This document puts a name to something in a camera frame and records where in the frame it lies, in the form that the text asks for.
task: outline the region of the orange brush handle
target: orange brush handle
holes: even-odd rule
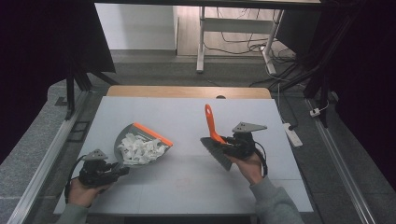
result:
[[[210,137],[217,142],[226,144],[226,142],[215,131],[215,120],[213,119],[212,108],[210,107],[210,105],[205,105],[205,114],[207,126],[209,127]]]

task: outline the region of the gray sleeve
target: gray sleeve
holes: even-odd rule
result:
[[[56,224],[85,224],[88,208],[68,203]]]
[[[264,224],[303,223],[296,205],[283,188],[276,188],[268,177],[250,186],[256,198],[256,213]]]

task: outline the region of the white wall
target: white wall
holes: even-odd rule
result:
[[[176,49],[173,6],[95,4],[110,49]]]

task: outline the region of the white table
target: white table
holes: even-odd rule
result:
[[[119,216],[252,215],[255,199],[248,182],[233,165],[226,172],[201,144],[208,137],[205,104],[210,104],[216,130],[232,135],[240,121],[266,125],[253,133],[267,153],[268,177],[285,188],[300,212],[312,212],[296,161],[274,100],[104,97],[80,156],[103,150],[115,162],[119,132],[139,122],[174,142],[158,161],[132,169],[95,200],[91,213]],[[82,162],[76,168],[78,175]],[[64,198],[54,213],[64,210]]]

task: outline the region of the orange edge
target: orange edge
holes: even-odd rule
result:
[[[163,137],[162,135],[155,133],[154,131],[152,131],[151,129],[149,129],[148,127],[143,126],[140,123],[133,123],[132,125],[134,125],[136,128],[142,130],[145,133],[148,133],[156,138],[159,138],[163,143],[165,143],[166,145],[168,145],[169,147],[171,147],[173,145],[173,142],[171,142],[170,140],[168,140],[167,138]]]

